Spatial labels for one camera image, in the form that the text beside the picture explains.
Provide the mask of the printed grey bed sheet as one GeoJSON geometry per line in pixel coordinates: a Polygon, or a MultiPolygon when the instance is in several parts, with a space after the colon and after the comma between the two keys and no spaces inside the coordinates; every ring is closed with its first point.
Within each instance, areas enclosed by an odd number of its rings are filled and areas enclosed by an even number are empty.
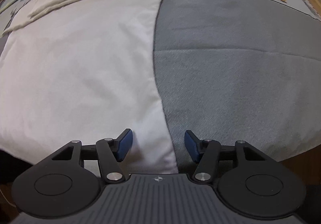
{"type": "MultiPolygon", "coordinates": [[[[1,16],[7,29],[31,0],[1,16]]],[[[184,132],[282,161],[320,145],[320,21],[273,0],[162,0],[154,78],[177,172],[184,132]]]]}

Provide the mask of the white small garment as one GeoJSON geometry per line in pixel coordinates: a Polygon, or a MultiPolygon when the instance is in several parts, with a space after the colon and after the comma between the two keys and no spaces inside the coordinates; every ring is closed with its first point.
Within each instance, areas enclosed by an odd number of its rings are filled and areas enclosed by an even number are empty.
{"type": "Polygon", "coordinates": [[[129,173],[176,173],[154,78],[162,0],[31,0],[1,54],[1,150],[36,164],[133,131],[129,173]]]}

